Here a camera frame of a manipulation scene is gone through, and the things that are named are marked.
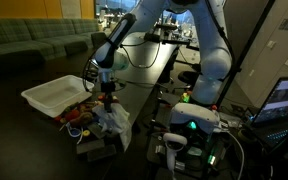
desk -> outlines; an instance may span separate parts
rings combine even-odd
[[[149,44],[146,46],[147,50],[153,48]],[[151,70],[129,67],[116,76],[129,81],[140,78],[142,82],[154,84],[170,49],[171,46],[161,45],[161,55]],[[20,95],[26,89],[66,74],[80,76],[91,53],[51,60],[42,69],[0,80],[0,179],[102,179],[105,176],[110,160],[99,161],[96,165],[78,160],[75,140],[65,132],[59,133],[59,124],[25,104]],[[151,90],[152,87],[143,89],[127,84],[124,90],[114,93],[130,112],[132,123]]]

black cable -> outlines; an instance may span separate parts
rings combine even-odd
[[[123,46],[134,47],[134,46],[140,46],[140,45],[145,44],[145,43],[147,43],[147,41],[141,42],[141,43],[139,43],[139,44],[122,44],[121,46],[122,46],[122,47],[123,47]]]
[[[182,55],[182,57],[183,57],[184,61],[185,61],[185,62],[187,62],[187,60],[185,59],[185,57],[184,57],[184,55],[183,55],[183,53],[182,53],[181,49],[179,48],[178,50],[180,51],[180,53],[181,53],[181,55]]]
[[[155,86],[155,84],[151,84],[151,83],[142,83],[142,82],[133,82],[133,81],[125,81],[125,82],[130,83],[130,84],[151,85],[151,86]]]
[[[121,46],[121,48],[124,49],[124,51],[125,51],[125,53],[126,53],[126,55],[127,55],[128,61],[131,63],[131,65],[132,65],[133,67],[139,68],[139,69],[148,69],[148,68],[150,68],[150,67],[152,67],[152,66],[154,65],[154,63],[155,63],[155,61],[156,61],[156,59],[157,59],[158,53],[159,53],[159,51],[160,51],[160,46],[161,46],[161,43],[158,43],[157,52],[156,52],[156,55],[155,55],[155,58],[154,58],[154,61],[152,62],[152,64],[149,65],[149,66],[143,66],[143,67],[141,67],[141,66],[135,66],[135,65],[133,64],[133,62],[131,61],[130,55],[128,54],[127,50],[126,50],[123,46]]]
[[[83,68],[83,71],[82,71],[82,83],[83,83],[83,87],[85,88],[85,91],[86,92],[89,92],[89,89],[87,88],[87,85],[86,85],[86,76],[87,76],[87,73],[88,71],[86,71],[86,69],[88,70],[90,68],[90,65],[91,65],[91,58],[94,56],[96,51],[94,51],[92,53],[92,55],[87,59],[85,65],[84,65],[84,68]]]
[[[147,117],[149,117],[150,115],[153,115],[153,112],[151,112],[150,114],[146,114],[144,115],[139,121],[143,124],[143,126],[147,129],[150,128],[149,124],[144,123],[144,119],[146,119]]]
[[[236,104],[240,104],[240,105],[244,105],[244,106],[248,106],[248,107],[257,108],[257,107],[255,107],[255,106],[253,106],[253,105],[249,105],[249,104],[237,102],[237,101],[234,101],[234,100],[231,100],[231,99],[228,99],[228,98],[224,98],[224,99],[226,99],[226,100],[228,100],[228,101],[231,101],[231,102],[233,102],[233,103],[236,103]]]
[[[233,52],[233,48],[232,48],[230,42],[228,41],[228,39],[227,39],[227,37],[226,37],[226,35],[225,35],[224,28],[221,27],[221,26],[218,24],[218,22],[217,22],[217,20],[216,20],[216,18],[215,18],[215,16],[214,16],[214,12],[213,12],[213,9],[212,9],[212,7],[211,7],[211,4],[210,4],[209,0],[205,0],[205,2],[206,2],[207,9],[208,9],[208,11],[209,11],[209,13],[210,13],[210,15],[211,15],[211,18],[212,18],[212,20],[213,20],[213,22],[214,22],[214,24],[215,24],[215,26],[216,26],[216,28],[217,28],[220,36],[223,38],[223,40],[224,40],[224,42],[225,42],[225,44],[226,44],[226,46],[227,46],[227,48],[228,48],[228,50],[229,50],[229,52],[230,52],[230,54],[231,54],[232,61],[233,61],[232,64],[233,64],[233,66],[235,66],[236,60],[235,60],[235,55],[234,55],[234,52]]]
[[[114,92],[121,91],[121,90],[125,89],[125,87],[126,87],[126,84],[125,84],[125,86],[121,87],[120,89],[115,90]]]
[[[225,107],[225,106],[221,106],[221,109],[223,109],[223,110],[225,109],[229,114],[236,116],[236,114],[235,114],[233,111],[231,111],[230,109],[228,109],[228,108]]]

white cloth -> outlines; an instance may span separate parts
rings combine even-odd
[[[119,103],[112,103],[111,108],[111,113],[105,111],[104,105],[95,106],[92,110],[100,117],[102,132],[112,130],[119,133],[125,152],[132,139],[131,123],[128,121],[130,113],[126,112]]]

laptop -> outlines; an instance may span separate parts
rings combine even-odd
[[[262,107],[246,125],[262,142],[274,148],[288,134],[288,77],[279,78]]]

white cable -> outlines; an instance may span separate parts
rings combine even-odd
[[[71,130],[77,130],[77,131],[80,131],[80,130],[79,130],[79,129],[76,129],[76,128],[71,128],[71,125],[70,125],[69,122],[66,123],[65,126],[67,127],[67,132],[70,134],[71,137],[78,137],[78,136],[80,136],[80,135],[82,134],[82,133],[80,132],[80,133],[77,134],[77,135],[73,135],[73,134],[71,133]]]
[[[83,138],[83,127],[81,127],[81,136],[80,136],[80,139],[77,141],[76,144],[79,144],[81,141],[82,141],[82,138]]]
[[[227,134],[229,134],[236,142],[237,144],[240,146],[241,148],[241,153],[242,153],[242,164],[241,164],[241,170],[240,170],[240,173],[238,175],[238,178],[237,180],[240,180],[241,179],[241,176],[242,176],[242,172],[243,172],[243,166],[244,166],[244,150],[243,150],[243,147],[242,145],[240,144],[240,142],[238,142],[238,140],[236,139],[236,137],[234,137],[230,132],[228,131],[224,131],[224,132],[227,132]]]
[[[271,177],[270,180],[273,178],[273,166],[271,166]]]

